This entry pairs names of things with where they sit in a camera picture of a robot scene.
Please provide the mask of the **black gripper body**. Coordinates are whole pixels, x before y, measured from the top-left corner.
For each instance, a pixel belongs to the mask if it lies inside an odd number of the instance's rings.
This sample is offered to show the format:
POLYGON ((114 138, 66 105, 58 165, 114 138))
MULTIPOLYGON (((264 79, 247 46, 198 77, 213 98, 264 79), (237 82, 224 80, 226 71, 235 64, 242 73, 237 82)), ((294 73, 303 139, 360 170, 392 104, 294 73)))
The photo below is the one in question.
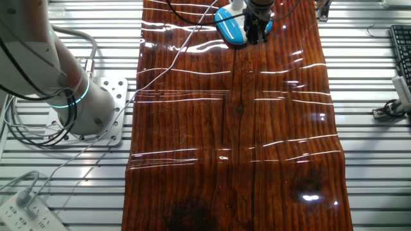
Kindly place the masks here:
POLYGON ((244 19, 244 30, 245 31, 250 31, 250 30, 266 30, 266 26, 268 24, 268 21, 264 21, 260 18, 260 14, 258 13, 252 13, 250 10, 243 10, 243 13, 245 14, 245 19, 244 19))

